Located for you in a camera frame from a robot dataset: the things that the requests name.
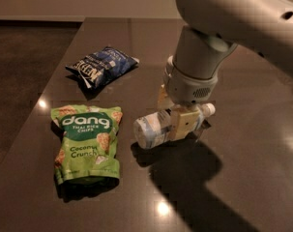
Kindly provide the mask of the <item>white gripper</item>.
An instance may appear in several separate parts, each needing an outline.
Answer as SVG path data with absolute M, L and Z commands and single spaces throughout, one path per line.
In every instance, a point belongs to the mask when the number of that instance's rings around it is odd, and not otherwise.
M 163 84 L 159 89 L 158 109 L 165 110 L 176 104 L 193 105 L 205 102 L 218 82 L 218 76 L 204 80 L 189 77 L 181 73 L 172 62 L 173 57 L 167 59 L 163 72 Z M 197 106 L 184 107 L 176 105 L 171 108 L 171 131 L 169 139 L 176 141 L 184 139 L 192 132 L 197 124 L 200 111 Z

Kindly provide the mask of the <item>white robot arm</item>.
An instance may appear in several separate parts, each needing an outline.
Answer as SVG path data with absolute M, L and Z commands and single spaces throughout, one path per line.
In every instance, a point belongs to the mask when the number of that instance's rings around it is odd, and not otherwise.
M 171 140 L 201 123 L 201 102 L 218 81 L 221 62 L 242 45 L 293 78 L 293 3 L 287 0 L 176 0 L 183 27 L 163 74 Z

